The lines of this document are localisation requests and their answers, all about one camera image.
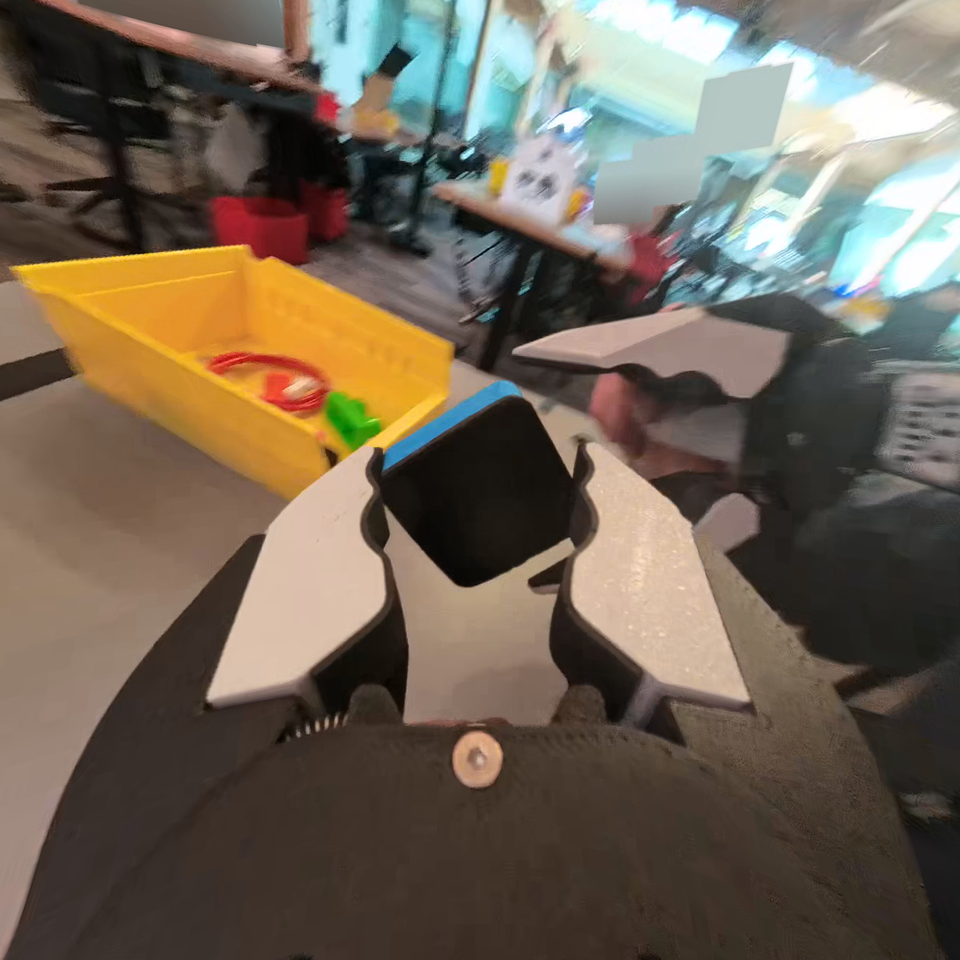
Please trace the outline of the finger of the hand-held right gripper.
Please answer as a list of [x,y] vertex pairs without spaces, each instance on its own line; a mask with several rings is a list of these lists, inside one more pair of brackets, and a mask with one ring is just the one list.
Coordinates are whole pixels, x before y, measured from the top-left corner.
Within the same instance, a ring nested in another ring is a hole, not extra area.
[[761,530],[759,505],[740,492],[717,499],[693,524],[697,537],[716,550],[730,553],[755,538]]
[[519,364],[585,375],[691,375],[730,400],[751,400],[779,373],[791,336],[688,307],[550,334],[515,347]]

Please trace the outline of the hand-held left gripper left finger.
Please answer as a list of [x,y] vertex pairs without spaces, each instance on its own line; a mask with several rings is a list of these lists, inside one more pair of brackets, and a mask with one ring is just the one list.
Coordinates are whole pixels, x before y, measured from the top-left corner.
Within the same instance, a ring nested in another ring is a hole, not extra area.
[[361,447],[270,522],[206,692],[212,709],[290,696],[344,711],[367,684],[403,707],[409,650],[383,459]]

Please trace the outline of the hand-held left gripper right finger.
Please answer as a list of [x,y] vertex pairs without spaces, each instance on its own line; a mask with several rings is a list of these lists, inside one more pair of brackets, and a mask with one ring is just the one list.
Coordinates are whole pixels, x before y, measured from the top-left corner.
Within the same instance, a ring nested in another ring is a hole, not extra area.
[[569,537],[549,650],[570,687],[597,690],[619,726],[664,701],[750,708],[690,522],[596,442],[577,449]]

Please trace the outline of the blue black felt eraser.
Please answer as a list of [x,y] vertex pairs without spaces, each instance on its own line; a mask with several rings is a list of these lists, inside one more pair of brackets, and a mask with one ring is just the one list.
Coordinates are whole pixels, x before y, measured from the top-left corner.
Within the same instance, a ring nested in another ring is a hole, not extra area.
[[497,579],[570,533],[573,481],[534,405],[498,380],[390,446],[386,507],[456,586]]

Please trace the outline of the yellow plastic bin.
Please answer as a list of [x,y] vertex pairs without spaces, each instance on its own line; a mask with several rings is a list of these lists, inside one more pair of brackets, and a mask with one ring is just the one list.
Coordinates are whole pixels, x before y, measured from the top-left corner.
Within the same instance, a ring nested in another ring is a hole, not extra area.
[[283,356],[362,402],[386,449],[439,414],[453,344],[247,246],[15,267],[85,384],[274,494],[292,499],[351,447],[325,410],[263,398],[269,366],[218,374],[223,354]]

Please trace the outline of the person's right forearm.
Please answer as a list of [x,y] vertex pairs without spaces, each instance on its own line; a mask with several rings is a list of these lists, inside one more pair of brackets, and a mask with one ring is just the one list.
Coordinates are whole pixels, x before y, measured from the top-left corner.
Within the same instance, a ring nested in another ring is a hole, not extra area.
[[958,494],[874,477],[799,527],[793,573],[813,654],[890,676],[928,669],[958,644]]

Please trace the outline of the person's right hand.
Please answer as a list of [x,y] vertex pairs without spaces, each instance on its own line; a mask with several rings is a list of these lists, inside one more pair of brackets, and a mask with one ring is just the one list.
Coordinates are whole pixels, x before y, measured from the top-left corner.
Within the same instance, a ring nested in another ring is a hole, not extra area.
[[625,462],[648,481],[678,474],[741,474],[748,410],[740,401],[668,404],[611,372],[598,378],[589,414]]

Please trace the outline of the green plastic block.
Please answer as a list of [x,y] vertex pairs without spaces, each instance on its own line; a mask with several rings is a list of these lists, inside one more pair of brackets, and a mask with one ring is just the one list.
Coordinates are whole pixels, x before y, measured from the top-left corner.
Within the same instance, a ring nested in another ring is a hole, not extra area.
[[361,398],[331,390],[325,400],[323,412],[335,433],[350,450],[358,450],[382,431],[382,423]]

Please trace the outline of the wooden work table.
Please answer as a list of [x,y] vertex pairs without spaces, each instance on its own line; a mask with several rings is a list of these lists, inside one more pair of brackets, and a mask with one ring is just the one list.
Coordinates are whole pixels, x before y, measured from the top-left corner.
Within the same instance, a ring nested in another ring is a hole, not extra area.
[[510,210],[487,193],[486,184],[474,179],[449,179],[433,186],[430,193],[437,200],[458,210],[462,216],[484,221],[509,239],[515,256],[506,282],[496,300],[496,311],[488,323],[486,341],[476,361],[476,368],[490,374],[511,333],[522,298],[522,286],[536,254],[556,253],[585,262],[601,271],[627,271],[630,251],[625,246],[603,250],[586,239],[576,239],[559,227],[552,227],[530,216]]

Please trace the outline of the white box with glasses print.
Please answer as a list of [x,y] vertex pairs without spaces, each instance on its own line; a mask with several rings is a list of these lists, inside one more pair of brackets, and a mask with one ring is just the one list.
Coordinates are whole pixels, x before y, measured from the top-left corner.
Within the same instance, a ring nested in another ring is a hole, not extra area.
[[551,133],[518,145],[499,202],[507,210],[552,229],[564,222],[577,182],[577,159],[570,146]]

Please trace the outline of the black floor lamp pole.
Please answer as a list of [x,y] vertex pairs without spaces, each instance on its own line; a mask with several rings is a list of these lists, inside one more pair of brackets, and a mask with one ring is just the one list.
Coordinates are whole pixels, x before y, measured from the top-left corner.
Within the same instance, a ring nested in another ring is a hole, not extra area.
[[425,259],[434,246],[425,219],[430,176],[444,141],[458,132],[457,106],[446,104],[460,40],[461,2],[407,2],[400,47],[410,54],[398,74],[392,105],[401,121],[404,145],[395,149],[397,170],[390,184],[388,241],[392,248]]

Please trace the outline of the red fabric bin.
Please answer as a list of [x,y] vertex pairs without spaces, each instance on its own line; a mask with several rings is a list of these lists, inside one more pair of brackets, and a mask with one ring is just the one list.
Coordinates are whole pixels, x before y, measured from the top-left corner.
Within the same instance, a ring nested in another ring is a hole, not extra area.
[[257,258],[274,258],[294,267],[309,260],[308,218],[294,203],[218,196],[208,203],[208,217],[216,246],[246,246]]
[[311,242],[328,244],[342,239],[350,226],[349,190],[305,180],[299,186],[301,212]]

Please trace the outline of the hanging white paper sheet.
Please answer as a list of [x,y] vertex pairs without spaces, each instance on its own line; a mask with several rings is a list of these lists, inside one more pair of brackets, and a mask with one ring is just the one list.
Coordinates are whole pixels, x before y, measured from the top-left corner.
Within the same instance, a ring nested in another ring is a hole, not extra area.
[[222,107],[211,127],[203,161],[213,186],[242,195],[267,165],[263,127],[236,102]]

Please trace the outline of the long wooden workbench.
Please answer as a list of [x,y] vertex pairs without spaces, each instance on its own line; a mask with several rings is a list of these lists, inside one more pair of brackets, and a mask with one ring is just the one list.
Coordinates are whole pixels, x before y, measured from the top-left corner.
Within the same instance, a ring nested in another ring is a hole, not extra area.
[[234,43],[115,13],[78,2],[2,2],[30,53],[54,70],[78,69],[78,77],[99,75],[97,63],[152,53],[183,72],[183,86],[199,87],[209,75],[212,90],[251,88],[317,97],[325,91],[305,72],[307,60],[291,54],[267,58],[257,46]]

